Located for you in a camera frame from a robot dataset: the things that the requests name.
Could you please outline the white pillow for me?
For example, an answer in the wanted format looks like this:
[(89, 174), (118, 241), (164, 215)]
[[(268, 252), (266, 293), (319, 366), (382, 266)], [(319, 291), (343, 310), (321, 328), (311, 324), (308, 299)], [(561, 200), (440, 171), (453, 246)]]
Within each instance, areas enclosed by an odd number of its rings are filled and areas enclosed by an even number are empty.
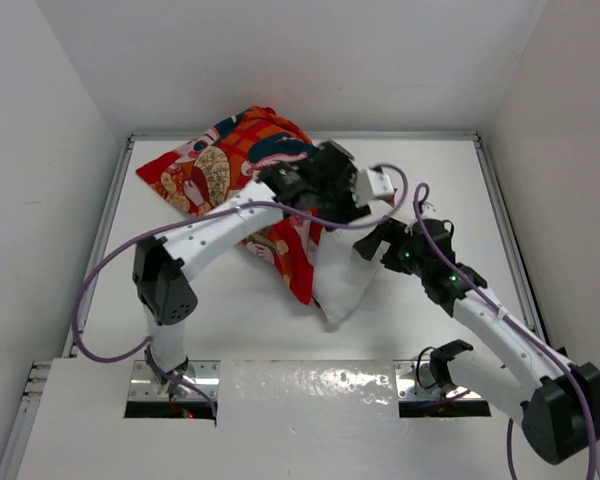
[(371, 260), (365, 260), (354, 244), (365, 231), (325, 231), (317, 247), (313, 276), (313, 300), (326, 321), (335, 325), (350, 316), (361, 302), (380, 268), (380, 247)]

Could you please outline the red patterned pillowcase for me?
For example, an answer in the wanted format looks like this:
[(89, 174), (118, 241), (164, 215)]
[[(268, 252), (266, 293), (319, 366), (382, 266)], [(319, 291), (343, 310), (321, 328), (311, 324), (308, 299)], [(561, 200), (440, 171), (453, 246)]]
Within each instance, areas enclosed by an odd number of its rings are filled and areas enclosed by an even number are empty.
[[(136, 174), (169, 204), (199, 217), (237, 194), (263, 168), (301, 160), (314, 150), (295, 123), (270, 107), (252, 106), (139, 167)], [(292, 215), (243, 244), (273, 264), (297, 300), (308, 305), (317, 300), (315, 249), (323, 236), (323, 226)]]

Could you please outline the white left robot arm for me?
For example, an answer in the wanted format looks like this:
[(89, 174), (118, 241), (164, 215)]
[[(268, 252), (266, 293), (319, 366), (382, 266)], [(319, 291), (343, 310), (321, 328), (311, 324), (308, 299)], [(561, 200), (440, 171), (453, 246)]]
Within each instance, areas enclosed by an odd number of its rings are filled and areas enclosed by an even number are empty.
[(133, 282), (148, 316), (145, 360), (165, 389), (196, 387), (185, 375), (185, 321), (198, 305), (192, 281), (217, 257), (266, 227), (297, 216), (321, 225), (324, 242), (313, 243), (319, 286), (311, 291), (329, 323), (348, 317), (362, 295), (354, 268), (373, 263), (336, 240), (336, 230), (373, 227), (370, 202), (391, 197), (383, 167), (358, 169), (339, 144), (327, 141), (296, 162), (264, 167), (258, 176), (201, 217), (156, 229), (135, 244)]

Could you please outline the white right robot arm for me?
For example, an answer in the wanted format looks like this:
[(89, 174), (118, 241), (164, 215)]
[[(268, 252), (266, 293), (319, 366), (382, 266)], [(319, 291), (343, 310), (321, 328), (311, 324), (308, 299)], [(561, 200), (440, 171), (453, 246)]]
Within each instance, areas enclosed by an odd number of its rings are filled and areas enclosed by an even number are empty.
[(471, 330), (499, 359), (492, 364), (464, 340), (433, 349), (429, 372), (438, 389), (476, 392), (520, 426), (535, 453), (557, 465), (600, 440), (600, 370), (577, 365), (540, 341), (497, 299), (486, 280), (459, 263), (449, 221), (411, 226), (391, 219), (357, 241), (371, 259), (388, 246), (382, 265), (417, 276), (427, 297)]

